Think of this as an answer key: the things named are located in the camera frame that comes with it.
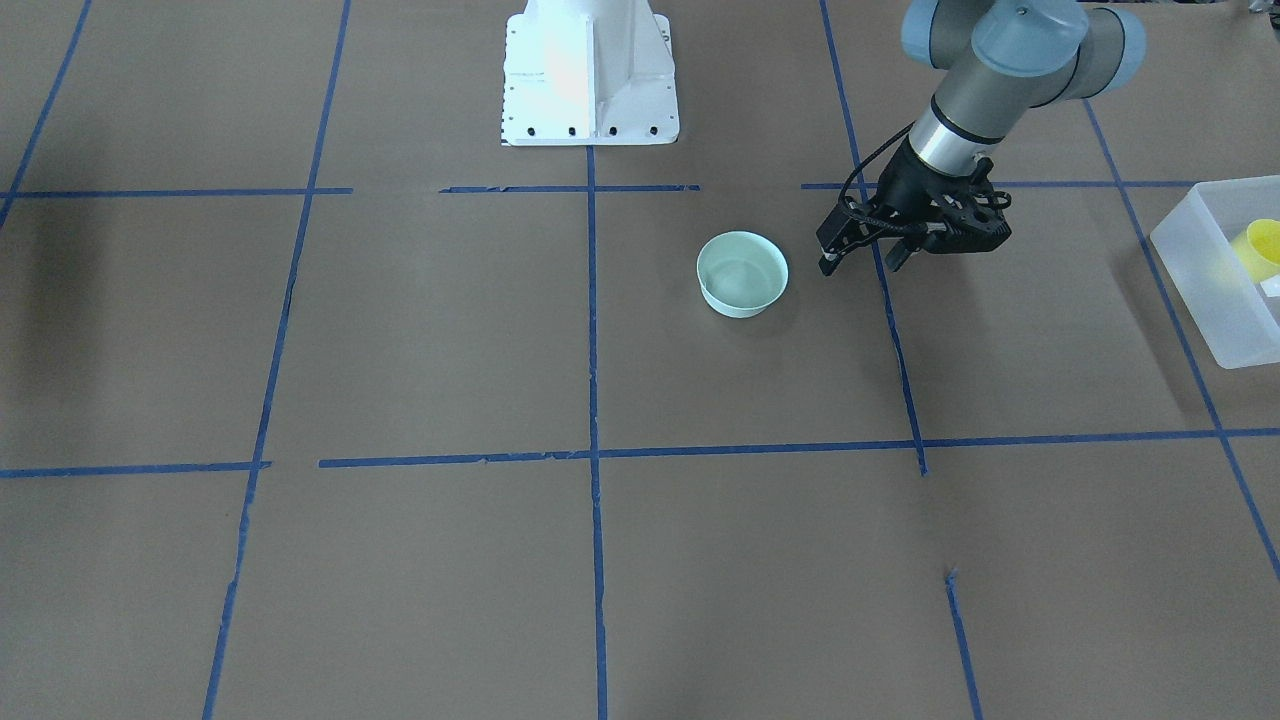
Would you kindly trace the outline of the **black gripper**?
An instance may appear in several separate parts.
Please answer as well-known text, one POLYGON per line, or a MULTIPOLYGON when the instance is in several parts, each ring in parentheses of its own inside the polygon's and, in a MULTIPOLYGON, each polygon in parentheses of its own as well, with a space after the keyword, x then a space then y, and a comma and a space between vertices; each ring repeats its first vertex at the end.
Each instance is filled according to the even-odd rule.
POLYGON ((925 249, 931 237, 928 231, 902 236, 900 227, 933 222, 943 224, 950 234, 972 231, 973 210, 965 204, 972 172, 972 163, 965 174, 940 172, 916 155, 908 138, 902 140, 881 173, 874 196, 874 218, 891 227, 883 229, 864 217, 833 208, 815 231, 822 275, 831 277, 850 252, 881 237, 897 238, 884 255, 884 266, 899 272, 925 249))

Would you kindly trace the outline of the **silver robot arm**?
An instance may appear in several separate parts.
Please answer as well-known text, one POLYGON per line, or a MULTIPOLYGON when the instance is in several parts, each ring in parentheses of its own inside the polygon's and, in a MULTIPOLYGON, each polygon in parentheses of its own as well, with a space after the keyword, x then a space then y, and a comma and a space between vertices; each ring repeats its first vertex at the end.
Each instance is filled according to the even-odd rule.
POLYGON ((890 270, 919 252, 998 249, 1012 200, 991 182, 993 151, 1029 110, 1129 83, 1148 35, 1129 10, 1076 1, 914 1, 900 44, 943 76, 925 110, 882 145, 874 193, 852 193, 861 167, 842 184, 815 233, 824 275, 882 240, 890 270))

